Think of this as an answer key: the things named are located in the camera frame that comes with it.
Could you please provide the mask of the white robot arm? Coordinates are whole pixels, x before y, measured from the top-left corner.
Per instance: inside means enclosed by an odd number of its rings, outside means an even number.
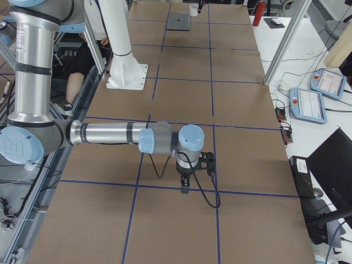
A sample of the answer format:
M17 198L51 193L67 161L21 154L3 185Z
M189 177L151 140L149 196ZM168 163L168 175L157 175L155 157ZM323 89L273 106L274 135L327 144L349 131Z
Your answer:
M144 89L148 65L133 55L125 11L126 1L99 1L107 36L113 53L107 81L108 89Z

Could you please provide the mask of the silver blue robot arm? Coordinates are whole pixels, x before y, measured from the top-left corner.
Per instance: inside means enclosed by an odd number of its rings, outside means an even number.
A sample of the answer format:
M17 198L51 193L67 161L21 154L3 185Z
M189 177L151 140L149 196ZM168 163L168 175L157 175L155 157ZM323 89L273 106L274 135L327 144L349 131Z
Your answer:
M88 19L83 1L11 1L16 21L15 106L1 131L1 154L16 164L78 144L137 145L148 154L177 160L181 192L201 168L204 132L197 125L173 130L166 122L83 123L50 116L53 42L56 31L84 31Z

